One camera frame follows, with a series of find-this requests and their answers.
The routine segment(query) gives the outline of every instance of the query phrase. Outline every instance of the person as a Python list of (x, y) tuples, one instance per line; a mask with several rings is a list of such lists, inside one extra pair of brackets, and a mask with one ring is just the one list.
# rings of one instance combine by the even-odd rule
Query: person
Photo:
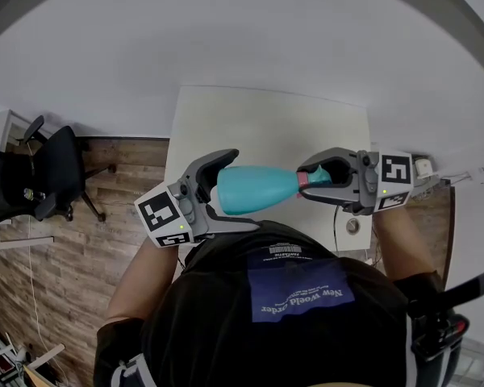
[(146, 239), (98, 331), (94, 385), (140, 353), (158, 387), (406, 385), (407, 303), (442, 282), (403, 207), (373, 222), (386, 276), (264, 221), (199, 244), (172, 282), (177, 247)]

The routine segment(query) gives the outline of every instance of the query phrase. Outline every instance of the white table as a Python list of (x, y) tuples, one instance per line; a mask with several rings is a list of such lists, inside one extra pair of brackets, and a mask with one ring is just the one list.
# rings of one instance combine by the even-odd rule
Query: white table
[[(365, 109), (293, 94), (253, 89), (183, 86), (177, 100), (165, 181), (176, 181), (194, 159), (209, 152), (237, 148), (233, 165), (259, 164), (295, 171), (308, 157), (339, 146), (369, 150)], [(220, 209), (216, 188), (211, 205)], [(245, 215), (293, 227), (335, 251), (335, 207), (290, 198), (274, 207)], [(369, 248), (371, 217), (357, 217), (360, 231), (346, 231), (353, 215), (339, 210), (336, 220), (340, 251)]]
[[(13, 125), (17, 127), (22, 127), (27, 129), (30, 123), (20, 118), (17, 114), (12, 112), (11, 110), (5, 110), (0, 112), (0, 151), (4, 152), (6, 150), (7, 140), (9, 139), (10, 131)], [(45, 136), (50, 136), (49, 133), (46, 131), (42, 131)], [(10, 224), (10, 220), (4, 221), (2, 224)], [(53, 236), (46, 236), (42, 238), (30, 238), (30, 239), (15, 239), (15, 240), (8, 240), (2, 241), (0, 240), (0, 250), (1, 249), (9, 249), (9, 248), (19, 248), (19, 247), (28, 247), (30, 245), (45, 245), (54, 242)]]

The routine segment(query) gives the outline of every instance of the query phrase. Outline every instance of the wood floor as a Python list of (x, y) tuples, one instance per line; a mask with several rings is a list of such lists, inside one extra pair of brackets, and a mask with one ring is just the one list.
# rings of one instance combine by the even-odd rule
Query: wood floor
[[(91, 385), (96, 331), (115, 286), (146, 236), (132, 203), (163, 180), (167, 147), (164, 140), (91, 140), (91, 151), (85, 153), (87, 169), (117, 164), (116, 174), (101, 173), (86, 182), (92, 201), (106, 213), (106, 222), (99, 223), (83, 201), (74, 204), (71, 223), (62, 217), (31, 220), (31, 237), (55, 237), (52, 245), (31, 248), (31, 264), (41, 335), (48, 348), (66, 346), (58, 361), (71, 385)], [(411, 205), (409, 211), (442, 272), (449, 233), (448, 190)], [(28, 235), (28, 217), (1, 227), (3, 239)], [(359, 252), (341, 255), (362, 257)], [(35, 324), (27, 248), (0, 252), (0, 331), (8, 332), (16, 345), (31, 344), (34, 355), (44, 353)]]

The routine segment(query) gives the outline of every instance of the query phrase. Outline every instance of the blue patch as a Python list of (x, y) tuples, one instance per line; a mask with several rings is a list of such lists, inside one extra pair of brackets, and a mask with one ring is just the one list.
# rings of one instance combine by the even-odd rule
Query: blue patch
[(355, 301), (337, 259), (249, 269), (248, 279), (254, 323), (277, 323), (288, 314)]

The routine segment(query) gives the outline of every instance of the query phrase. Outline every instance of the chair armrest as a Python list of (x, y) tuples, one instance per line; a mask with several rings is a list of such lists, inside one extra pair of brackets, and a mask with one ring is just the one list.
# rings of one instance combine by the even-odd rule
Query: chair armrest
[(34, 216), (38, 221), (43, 221), (56, 213), (56, 194), (51, 193), (34, 209)]
[(43, 135), (40, 134), (39, 130), (44, 125), (45, 119), (43, 115), (38, 116), (34, 122), (31, 123), (31, 126), (25, 131), (25, 135), (23, 135), (23, 143), (27, 144), (29, 140), (32, 138), (39, 140), (42, 144), (47, 141)]

